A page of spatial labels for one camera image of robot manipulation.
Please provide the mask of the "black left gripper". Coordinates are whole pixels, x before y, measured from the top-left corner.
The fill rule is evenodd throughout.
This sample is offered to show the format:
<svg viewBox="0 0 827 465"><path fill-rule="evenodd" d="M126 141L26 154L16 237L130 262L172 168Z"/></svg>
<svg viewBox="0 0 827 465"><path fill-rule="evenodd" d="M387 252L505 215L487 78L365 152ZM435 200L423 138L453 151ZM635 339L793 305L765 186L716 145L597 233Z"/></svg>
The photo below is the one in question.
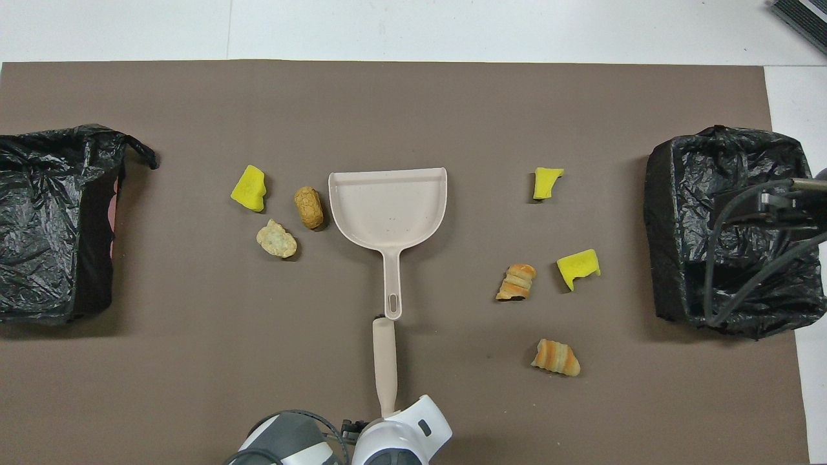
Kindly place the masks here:
<svg viewBox="0 0 827 465"><path fill-rule="evenodd" d="M343 420L340 426L340 435L342 435L343 441L348 445L355 446L361 433L369 424L369 421L364 420Z"/></svg>

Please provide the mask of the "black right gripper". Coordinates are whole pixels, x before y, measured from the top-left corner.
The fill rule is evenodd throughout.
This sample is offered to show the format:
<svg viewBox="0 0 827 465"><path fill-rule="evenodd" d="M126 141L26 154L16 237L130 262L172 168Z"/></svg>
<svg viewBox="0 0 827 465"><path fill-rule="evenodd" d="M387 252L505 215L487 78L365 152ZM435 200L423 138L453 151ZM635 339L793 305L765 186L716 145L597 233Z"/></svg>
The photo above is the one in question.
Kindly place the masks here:
<svg viewBox="0 0 827 465"><path fill-rule="evenodd" d="M804 197L788 188L763 188L737 203L722 223L724 227L815 227Z"/></svg>

